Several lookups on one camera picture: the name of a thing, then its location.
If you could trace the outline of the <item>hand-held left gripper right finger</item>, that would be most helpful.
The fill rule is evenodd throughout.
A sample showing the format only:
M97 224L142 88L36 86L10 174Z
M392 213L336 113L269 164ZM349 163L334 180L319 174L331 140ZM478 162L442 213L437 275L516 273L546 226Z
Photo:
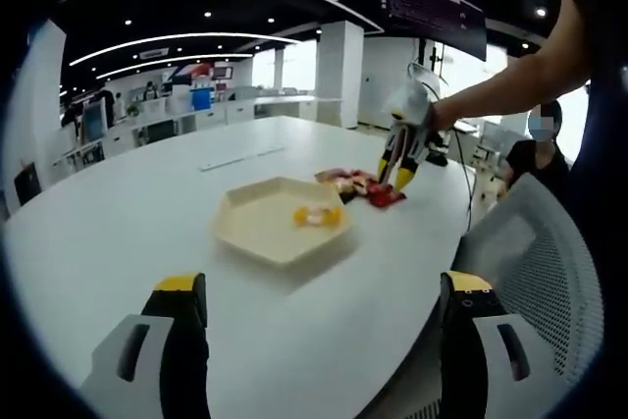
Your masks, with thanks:
M443 418L545 418L560 403L553 350L488 282L442 273L440 315Z

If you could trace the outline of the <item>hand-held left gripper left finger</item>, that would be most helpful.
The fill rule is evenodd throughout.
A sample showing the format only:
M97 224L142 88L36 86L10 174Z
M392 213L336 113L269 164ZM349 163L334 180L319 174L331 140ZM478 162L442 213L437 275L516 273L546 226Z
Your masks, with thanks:
M164 279L94 349L81 396L100 418L208 418L206 329L205 275Z

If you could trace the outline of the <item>person's right hand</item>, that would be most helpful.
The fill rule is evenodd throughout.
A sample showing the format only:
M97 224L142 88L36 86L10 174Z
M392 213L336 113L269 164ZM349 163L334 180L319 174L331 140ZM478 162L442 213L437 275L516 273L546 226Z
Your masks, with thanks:
M445 98L433 105L432 129L446 131L460 118L460 107L453 98Z

